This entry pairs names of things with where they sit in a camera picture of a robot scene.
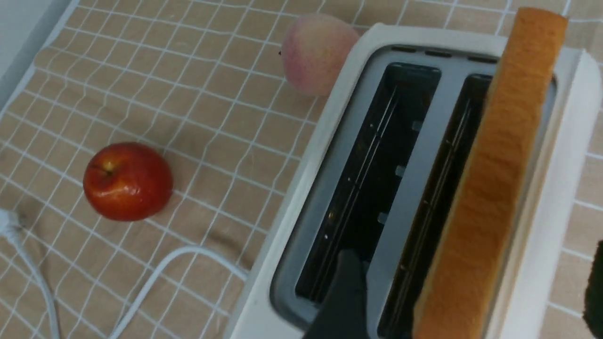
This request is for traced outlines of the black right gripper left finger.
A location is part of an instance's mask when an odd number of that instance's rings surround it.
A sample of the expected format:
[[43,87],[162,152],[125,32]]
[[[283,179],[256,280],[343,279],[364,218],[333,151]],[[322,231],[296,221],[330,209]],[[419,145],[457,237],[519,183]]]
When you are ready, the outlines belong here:
[[367,339],[366,273],[359,256],[342,250],[337,268],[304,339]]

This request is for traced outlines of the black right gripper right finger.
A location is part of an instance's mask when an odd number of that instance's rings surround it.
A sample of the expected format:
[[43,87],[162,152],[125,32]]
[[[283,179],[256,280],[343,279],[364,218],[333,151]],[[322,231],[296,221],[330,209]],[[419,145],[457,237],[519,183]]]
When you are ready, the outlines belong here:
[[603,241],[597,243],[587,280],[582,319],[591,333],[603,332]]

